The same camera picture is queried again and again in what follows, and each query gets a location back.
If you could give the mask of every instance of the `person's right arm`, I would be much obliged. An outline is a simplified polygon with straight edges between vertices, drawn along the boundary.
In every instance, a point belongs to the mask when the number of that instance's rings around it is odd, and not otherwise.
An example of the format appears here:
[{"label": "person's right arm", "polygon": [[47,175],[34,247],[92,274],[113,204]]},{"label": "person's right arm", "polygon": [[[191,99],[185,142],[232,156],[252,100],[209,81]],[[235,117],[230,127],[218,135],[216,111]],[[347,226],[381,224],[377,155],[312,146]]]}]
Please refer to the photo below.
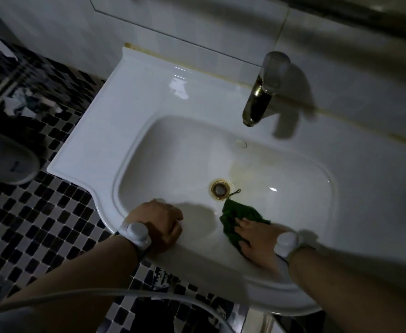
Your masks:
[{"label": "person's right arm", "polygon": [[[242,252],[252,262],[277,271],[274,245],[285,230],[237,220],[236,232],[249,241]],[[314,249],[295,251],[288,262],[291,279],[313,298],[345,332],[406,331],[406,293],[343,267]]]}]

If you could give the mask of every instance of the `faucet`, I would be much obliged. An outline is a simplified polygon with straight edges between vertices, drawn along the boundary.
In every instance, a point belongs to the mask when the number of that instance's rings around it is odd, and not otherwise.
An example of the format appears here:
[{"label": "faucet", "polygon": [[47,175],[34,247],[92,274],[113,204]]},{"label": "faucet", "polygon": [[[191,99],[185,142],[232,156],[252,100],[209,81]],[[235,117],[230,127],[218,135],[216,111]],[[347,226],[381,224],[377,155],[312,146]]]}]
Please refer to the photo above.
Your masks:
[{"label": "faucet", "polygon": [[252,127],[262,120],[273,95],[277,94],[291,60],[283,52],[271,51],[263,60],[257,80],[243,110],[243,123]]}]

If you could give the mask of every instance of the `white tiled wall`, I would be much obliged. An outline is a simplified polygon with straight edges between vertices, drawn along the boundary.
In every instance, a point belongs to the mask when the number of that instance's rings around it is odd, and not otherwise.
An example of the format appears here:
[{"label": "white tiled wall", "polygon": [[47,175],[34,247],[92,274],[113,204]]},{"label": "white tiled wall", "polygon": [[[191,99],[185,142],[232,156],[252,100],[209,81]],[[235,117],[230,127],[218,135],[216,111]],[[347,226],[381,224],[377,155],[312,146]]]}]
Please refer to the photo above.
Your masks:
[{"label": "white tiled wall", "polygon": [[0,18],[27,48],[103,78],[124,42],[247,84],[280,50],[294,63],[284,95],[406,137],[406,44],[277,1],[0,0]]}]

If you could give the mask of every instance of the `metal pipe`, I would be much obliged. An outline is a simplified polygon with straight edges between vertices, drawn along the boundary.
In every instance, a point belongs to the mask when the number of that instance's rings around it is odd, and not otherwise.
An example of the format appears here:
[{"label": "metal pipe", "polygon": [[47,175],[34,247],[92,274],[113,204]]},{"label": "metal pipe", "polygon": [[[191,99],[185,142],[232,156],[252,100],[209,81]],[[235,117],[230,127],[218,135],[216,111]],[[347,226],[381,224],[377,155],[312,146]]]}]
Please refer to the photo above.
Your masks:
[{"label": "metal pipe", "polygon": [[389,14],[343,0],[279,0],[306,13],[406,40],[406,15]]}]

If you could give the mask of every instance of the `hand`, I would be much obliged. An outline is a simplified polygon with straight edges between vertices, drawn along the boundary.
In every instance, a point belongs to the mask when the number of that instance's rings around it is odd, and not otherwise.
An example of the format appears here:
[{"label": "hand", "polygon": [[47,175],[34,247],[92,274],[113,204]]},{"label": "hand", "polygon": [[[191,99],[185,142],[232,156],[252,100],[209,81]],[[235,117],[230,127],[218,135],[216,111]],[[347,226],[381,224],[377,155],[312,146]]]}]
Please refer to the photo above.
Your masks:
[{"label": "hand", "polygon": [[124,220],[127,223],[143,223],[152,240],[150,251],[162,253],[177,242],[182,228],[178,221],[183,220],[180,209],[171,204],[153,199],[136,207]]},{"label": "hand", "polygon": [[277,237],[288,230],[281,226],[250,221],[246,218],[235,220],[240,225],[235,227],[235,232],[249,241],[249,244],[243,240],[239,242],[245,257],[263,268],[278,273],[274,246],[277,243]]}]

